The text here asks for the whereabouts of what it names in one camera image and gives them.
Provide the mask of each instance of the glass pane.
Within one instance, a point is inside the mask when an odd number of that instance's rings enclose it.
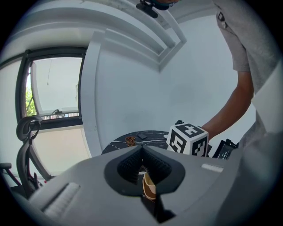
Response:
[[[40,116],[68,117],[78,113],[78,82],[82,58],[60,57],[35,60],[31,66],[31,84]]]
[[[37,115],[34,100],[32,96],[32,90],[31,90],[31,74],[27,77],[27,83],[26,83],[26,111],[25,116],[32,116]]]

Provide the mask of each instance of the black marble tabletop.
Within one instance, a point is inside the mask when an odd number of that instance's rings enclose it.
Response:
[[[140,133],[146,135],[147,138],[145,139],[139,138],[137,135]],[[157,131],[157,130],[144,130],[144,131],[128,133],[108,144],[108,146],[103,150],[102,154],[128,147],[128,144],[125,141],[125,138],[128,136],[136,137],[135,139],[136,145],[150,145],[162,149],[167,149],[168,145],[166,143],[166,139],[164,138],[164,135],[168,135],[168,132]]]

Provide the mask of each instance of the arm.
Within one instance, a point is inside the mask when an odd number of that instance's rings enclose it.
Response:
[[[202,128],[208,131],[209,140],[237,122],[248,110],[253,98],[250,72],[238,72],[238,84],[225,106]]]

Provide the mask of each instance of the office chair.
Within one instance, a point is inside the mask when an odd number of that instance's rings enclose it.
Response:
[[[23,145],[21,146],[17,155],[16,164],[19,178],[22,182],[27,198],[29,198],[32,193],[42,186],[42,184],[38,181],[37,174],[34,173],[34,176],[32,176],[30,173],[30,159],[46,181],[49,181],[52,178],[52,176],[42,165],[39,157],[32,147],[32,142],[40,130],[41,121],[42,118],[36,115],[24,117],[19,121],[16,129],[18,139],[23,141]]]

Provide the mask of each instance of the chair armrest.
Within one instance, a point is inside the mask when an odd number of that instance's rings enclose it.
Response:
[[[0,163],[0,170],[7,170],[12,168],[12,164],[9,162],[6,163]]]

